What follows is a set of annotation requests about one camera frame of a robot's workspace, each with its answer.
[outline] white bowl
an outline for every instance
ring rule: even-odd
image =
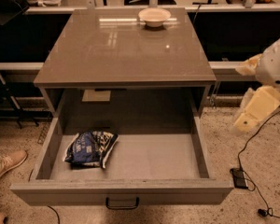
[[[139,18],[143,20],[147,26],[159,27],[171,17],[171,13],[163,8],[150,7],[139,12]]]

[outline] open drawer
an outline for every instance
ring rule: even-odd
[[[190,88],[117,90],[110,102],[81,102],[79,89],[63,92],[28,183],[11,190],[30,205],[216,204],[232,189],[211,172],[200,117]],[[117,133],[106,168],[63,162],[76,133]]]

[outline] chip bag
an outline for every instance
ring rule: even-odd
[[[66,149],[63,161],[104,169],[117,140],[117,134],[104,131],[77,133]]]

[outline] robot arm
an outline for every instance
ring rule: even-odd
[[[245,94],[231,130],[247,133],[280,106],[280,39],[236,69],[243,76],[255,76],[262,86]]]

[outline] gray cabinet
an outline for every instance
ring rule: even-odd
[[[11,190],[30,205],[221,203],[200,116],[216,79],[183,8],[149,29],[140,8],[75,11],[35,84],[54,114],[28,183]],[[83,102],[92,89],[108,102]],[[76,133],[119,135],[106,169],[63,162]]]

